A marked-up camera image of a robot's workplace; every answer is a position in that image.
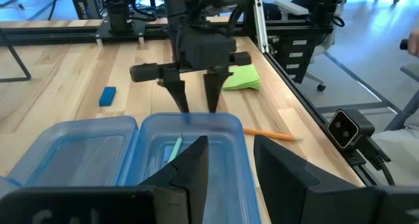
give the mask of chair wheel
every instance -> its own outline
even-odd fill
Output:
[[[399,1],[400,1],[400,0],[394,0],[394,1],[393,1],[393,4],[395,5],[395,4],[397,4]]]
[[[325,89],[326,89],[326,86],[325,85],[319,84],[317,86],[317,90],[320,91],[320,92],[324,91]]]

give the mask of white label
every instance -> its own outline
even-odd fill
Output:
[[[290,53],[290,54],[289,54],[289,57],[290,57],[290,58],[302,57],[302,52]]]
[[[299,68],[300,65],[299,64],[288,64],[287,65],[287,69],[295,69],[295,68]]]
[[[307,45],[307,40],[294,41],[293,45]]]

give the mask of office chair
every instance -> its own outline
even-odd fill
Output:
[[[267,10],[265,12],[265,18],[267,20],[299,19],[299,17],[301,18],[301,16],[307,16],[310,13],[312,7],[314,6],[314,1],[315,0],[276,0],[274,4],[264,4],[264,9]],[[342,15],[345,2],[346,0],[337,6],[335,17],[340,17]],[[334,45],[336,32],[335,27],[337,26],[344,26],[344,22],[337,23],[337,25],[333,24],[334,29],[332,34],[319,37],[319,41],[316,42],[317,45],[314,49],[310,64],[314,62],[314,58],[316,56],[325,53],[332,45]],[[321,78],[309,72],[306,73],[305,77],[318,83],[317,89],[319,91],[324,91],[326,89],[325,82]]]

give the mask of orange pencil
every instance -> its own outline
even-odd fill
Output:
[[[266,132],[266,131],[262,131],[262,130],[254,130],[254,129],[248,129],[248,128],[244,128],[244,133],[248,134],[248,135],[262,135],[262,136],[266,136],[269,138],[274,138],[274,139],[280,139],[280,140],[286,140],[286,141],[299,141],[301,140],[300,138],[296,138],[294,136],[291,135],[287,135],[287,134],[281,134],[281,133],[276,133],[276,132]]]

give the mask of rectangular plastic tub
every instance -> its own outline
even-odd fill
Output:
[[[243,128],[229,114],[151,115],[140,130],[131,117],[63,122],[38,137],[0,189],[137,185],[167,164],[181,134],[181,152],[209,138],[204,223],[260,223]]]

